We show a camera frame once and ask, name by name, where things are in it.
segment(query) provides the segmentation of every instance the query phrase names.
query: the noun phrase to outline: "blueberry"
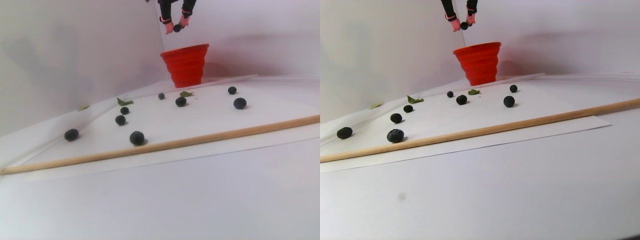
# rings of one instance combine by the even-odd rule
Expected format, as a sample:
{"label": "blueberry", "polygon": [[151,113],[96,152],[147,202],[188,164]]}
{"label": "blueberry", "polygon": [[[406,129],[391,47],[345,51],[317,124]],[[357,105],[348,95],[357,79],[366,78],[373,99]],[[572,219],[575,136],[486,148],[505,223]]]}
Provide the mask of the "blueberry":
{"label": "blueberry", "polygon": [[400,129],[394,129],[387,133],[387,140],[392,143],[399,143],[404,138],[404,132]]}
{"label": "blueberry", "polygon": [[234,107],[236,107],[237,109],[243,109],[244,107],[246,107],[246,100],[244,98],[236,98],[234,100]]}
{"label": "blueberry", "polygon": [[513,105],[516,103],[516,100],[512,96],[507,96],[504,97],[504,100],[502,102],[505,106],[507,106],[507,108],[510,108],[513,107]]}
{"label": "blueberry", "polygon": [[343,127],[340,130],[338,130],[337,136],[340,139],[345,139],[350,137],[351,134],[353,134],[353,130],[350,127]]}
{"label": "blueberry", "polygon": [[178,105],[178,107],[184,107],[187,104],[187,99],[185,99],[184,97],[179,97],[178,99],[175,99],[175,105]]}
{"label": "blueberry", "polygon": [[74,140],[78,139],[79,135],[80,135],[80,133],[78,133],[78,130],[69,129],[69,131],[65,132],[65,139],[67,141],[74,141]]}
{"label": "blueberry", "polygon": [[391,122],[399,124],[402,122],[402,115],[400,113],[391,114]]}
{"label": "blueberry", "polygon": [[121,125],[121,126],[122,126],[122,125],[124,125],[124,123],[125,123],[126,121],[127,121],[127,119],[126,119],[124,116],[122,116],[122,115],[118,115],[118,116],[116,116],[116,124],[118,124],[118,125]]}
{"label": "blueberry", "polygon": [[413,106],[407,105],[404,108],[402,108],[402,110],[404,110],[405,113],[411,113],[413,111]]}
{"label": "blueberry", "polygon": [[145,142],[145,135],[142,134],[142,132],[135,131],[129,136],[129,141],[133,143],[133,145],[140,146]]}
{"label": "blueberry", "polygon": [[466,104],[466,103],[467,103],[467,96],[464,96],[464,95],[460,95],[460,96],[458,96],[458,97],[456,98],[456,102],[457,102],[459,105],[464,105],[464,104]]}

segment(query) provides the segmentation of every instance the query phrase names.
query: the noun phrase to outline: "wooden dowel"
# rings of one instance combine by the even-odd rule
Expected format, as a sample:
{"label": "wooden dowel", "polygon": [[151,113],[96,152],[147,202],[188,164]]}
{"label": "wooden dowel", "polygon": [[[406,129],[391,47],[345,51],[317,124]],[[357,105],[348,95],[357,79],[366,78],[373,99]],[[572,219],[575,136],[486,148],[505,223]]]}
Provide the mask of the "wooden dowel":
{"label": "wooden dowel", "polygon": [[42,170],[47,168],[57,168],[59,166],[68,166],[79,163],[88,163],[98,160],[111,159],[114,157],[124,157],[135,154],[144,154],[147,152],[155,152],[160,150],[166,150],[171,148],[186,147],[190,145],[197,145],[201,143],[209,143],[212,141],[227,140],[231,138],[239,138],[243,136],[249,136],[254,134],[260,134],[265,132],[273,132],[282,129],[289,129],[293,127],[300,127],[309,124],[316,124],[320,122],[320,115],[308,116],[305,118],[298,118],[294,120],[288,120],[284,122],[278,122],[275,124],[260,125],[256,127],[249,127],[245,129],[238,129],[228,132],[219,132],[214,134],[208,134],[204,136],[197,136],[192,138],[185,138],[181,140],[167,141],[164,143],[156,143],[143,145],[139,147],[127,148],[122,150],[116,150],[111,152],[103,152],[99,154],[92,154],[80,157],[71,157],[66,159],[60,159],[55,161],[48,161],[44,163],[34,163],[22,166],[13,166],[0,170],[0,175],[30,172],[35,170]]}
{"label": "wooden dowel", "polygon": [[472,130],[462,131],[462,132],[454,132],[450,134],[404,141],[401,143],[394,143],[394,144],[378,146],[378,147],[364,148],[360,150],[343,152],[339,154],[325,155],[320,157],[320,163],[326,163],[326,162],[337,161],[342,159],[349,159],[352,157],[362,157],[367,155],[380,154],[383,152],[391,152],[391,151],[402,150],[402,149],[413,148],[413,147],[421,147],[425,145],[443,143],[446,141],[473,138],[476,136],[493,134],[497,132],[522,129],[525,127],[532,127],[532,126],[543,125],[543,124],[551,124],[554,122],[560,122],[560,121],[574,119],[574,118],[581,118],[585,116],[610,113],[613,111],[620,111],[627,108],[637,108],[639,106],[640,106],[640,99],[627,100],[623,102],[617,102],[613,104],[598,106],[595,108],[587,108],[587,109],[571,111],[567,113],[543,116],[543,117],[523,120],[519,122],[511,122],[508,124],[494,125],[491,127],[483,127],[479,129],[472,129]]}

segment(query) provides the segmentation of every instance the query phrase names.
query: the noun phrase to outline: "green leaf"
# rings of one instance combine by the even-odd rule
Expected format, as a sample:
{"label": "green leaf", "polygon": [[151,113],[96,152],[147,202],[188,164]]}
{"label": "green leaf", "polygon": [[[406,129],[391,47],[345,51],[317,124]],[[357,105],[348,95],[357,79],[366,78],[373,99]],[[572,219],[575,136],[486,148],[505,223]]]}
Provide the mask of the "green leaf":
{"label": "green leaf", "polygon": [[409,102],[409,104],[424,102],[424,99],[414,99],[413,97],[409,97],[409,95],[406,96],[406,99]]}
{"label": "green leaf", "polygon": [[373,104],[373,105],[371,105],[371,107],[369,107],[369,109],[374,109],[374,108],[377,108],[377,107],[380,107],[380,106],[382,106],[382,103]]}
{"label": "green leaf", "polygon": [[118,105],[120,105],[120,106],[126,106],[126,105],[129,105],[129,104],[133,104],[133,100],[128,100],[128,101],[125,102],[125,101],[120,100],[119,98],[117,98],[117,99],[118,99]]}
{"label": "green leaf", "polygon": [[180,97],[190,97],[190,96],[193,96],[193,94],[194,94],[194,93],[190,93],[190,92],[182,91],[182,92],[180,93]]}
{"label": "green leaf", "polygon": [[88,107],[89,107],[89,105],[81,106],[80,108],[78,108],[78,111],[82,111],[84,109],[87,109]]}

